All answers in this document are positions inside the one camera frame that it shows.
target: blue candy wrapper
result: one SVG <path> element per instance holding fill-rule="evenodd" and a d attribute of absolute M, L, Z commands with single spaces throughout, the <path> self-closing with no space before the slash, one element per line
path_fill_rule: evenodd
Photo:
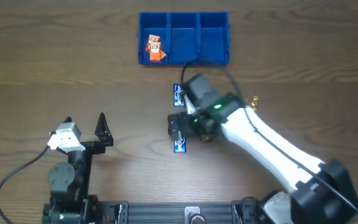
<path fill-rule="evenodd" d="M 178 130 L 178 139 L 174 144 L 173 152 L 186 152 L 186 139 L 182 138 L 180 130 Z"/>
<path fill-rule="evenodd" d="M 173 84 L 173 107 L 183 108 L 185 107 L 185 99 L 180 95 L 182 89 L 180 84 Z"/>

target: blue plastic bin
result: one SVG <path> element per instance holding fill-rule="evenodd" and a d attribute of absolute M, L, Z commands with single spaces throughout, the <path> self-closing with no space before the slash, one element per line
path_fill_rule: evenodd
<path fill-rule="evenodd" d="M 167 54 L 161 62 L 151 62 L 145 51 L 149 34 L 160 36 L 162 50 Z M 138 37 L 142 65 L 184 65 L 197 57 L 221 65 L 229 62 L 227 12 L 140 12 Z"/>

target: black cable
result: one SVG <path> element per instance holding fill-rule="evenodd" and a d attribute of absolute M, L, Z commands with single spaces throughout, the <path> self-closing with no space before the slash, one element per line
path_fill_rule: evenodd
<path fill-rule="evenodd" d="M 223 68 L 222 66 L 210 61 L 210 60 L 206 60 L 206 59 L 202 59 L 202 58 L 196 58 L 194 60 L 191 60 L 189 62 L 187 62 L 185 64 L 185 66 L 183 67 L 182 71 L 181 71 L 181 75 L 180 75 L 180 84 L 183 84 L 183 78 L 185 76 L 185 70 L 188 66 L 192 65 L 193 63 L 200 61 L 200 62 L 207 62 L 210 65 L 213 65 L 214 67 L 220 69 L 220 71 L 222 71 L 227 77 L 228 79 L 230 79 L 230 81 L 233 84 L 233 87 L 236 89 L 237 91 L 237 96 L 240 98 L 240 100 L 245 103 L 242 95 L 241 95 L 241 91 L 239 88 L 238 83 L 235 81 L 233 75 L 227 71 L 225 68 Z M 325 186 L 326 188 L 328 188 L 332 193 L 334 193 L 335 196 L 337 196 L 340 200 L 342 200 L 345 204 L 347 204 L 348 206 L 350 206 L 357 214 L 358 214 L 358 208 L 353 205 L 353 203 L 351 201 L 349 201 L 347 198 L 345 198 L 345 196 L 343 196 L 341 193 L 339 193 L 337 190 L 335 190 L 332 186 L 330 186 L 327 182 L 325 182 L 323 179 L 321 179 L 320 177 L 318 177 L 314 172 L 312 172 L 311 170 L 309 170 L 307 167 L 305 167 L 302 163 L 298 162 L 296 159 L 292 158 L 290 155 L 288 155 L 286 152 L 284 152 L 282 149 L 280 149 L 278 146 L 276 146 L 271 140 L 269 140 L 268 138 L 266 138 L 259 130 L 257 127 L 255 127 L 255 125 L 253 124 L 253 122 L 251 121 L 251 119 L 249 118 L 248 112 L 247 110 L 244 109 L 244 112 L 247 116 L 247 119 L 249 120 L 250 125 L 252 126 L 252 128 L 254 129 L 254 131 L 256 133 L 258 133 L 260 135 L 260 137 L 262 137 L 265 141 L 267 141 L 271 146 L 273 146 L 278 152 L 280 152 L 281 154 L 283 154 L 287 159 L 291 160 L 294 164 L 296 164 L 298 167 L 300 167 L 301 169 L 305 170 L 307 173 L 309 173 L 315 180 L 317 180 L 317 182 L 319 182 L 321 185 Z"/>
<path fill-rule="evenodd" d="M 28 163 L 18 167 L 16 170 L 12 171 L 10 174 L 8 174 L 0 183 L 0 191 L 1 191 L 1 188 L 2 186 L 5 184 L 5 182 L 11 178 L 13 175 L 15 175 L 16 173 L 18 173 L 20 170 L 26 168 L 27 166 L 31 165 L 32 163 L 34 163 L 35 161 L 39 160 L 48 150 L 49 146 L 46 146 L 45 149 L 37 156 L 35 157 L 34 159 L 32 159 L 31 161 L 29 161 Z M 0 216 L 5 220 L 6 223 L 8 224 L 13 224 L 12 221 L 10 221 L 7 216 L 4 214 L 4 212 L 1 210 L 1 207 L 0 207 Z"/>

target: wooden table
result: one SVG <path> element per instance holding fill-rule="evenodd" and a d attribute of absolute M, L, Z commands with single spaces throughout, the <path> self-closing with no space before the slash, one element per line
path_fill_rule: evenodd
<path fill-rule="evenodd" d="M 0 181 L 35 157 L 66 116 L 92 139 L 100 112 L 114 147 L 94 156 L 89 192 L 101 200 L 230 202 L 280 186 L 223 138 L 167 134 L 180 67 L 137 63 L 139 11 L 229 11 L 232 70 L 258 114 L 302 150 L 349 169 L 358 193 L 358 0 L 0 0 Z M 206 68 L 189 69 L 187 77 Z M 229 82 L 211 71 L 222 92 Z M 2 188 L 15 223 L 39 223 L 47 174 L 66 157 L 48 151 Z"/>

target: brown wood surface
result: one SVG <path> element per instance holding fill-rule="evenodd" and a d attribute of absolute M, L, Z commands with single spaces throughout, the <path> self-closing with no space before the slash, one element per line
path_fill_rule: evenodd
<path fill-rule="evenodd" d="M 66 116 L 90 139 L 105 112 L 116 142 L 94 157 L 89 190 L 101 200 L 230 202 L 279 189 L 222 138 L 174 154 L 167 115 L 179 111 L 181 68 L 137 63 L 139 11 L 217 10 L 232 24 L 227 67 L 246 96 L 259 94 L 258 114 L 302 150 L 343 162 L 358 193 L 358 0 L 0 0 L 0 181 Z M 13 222 L 40 222 L 49 169 L 65 160 L 48 151 L 7 182 L 0 202 Z"/>

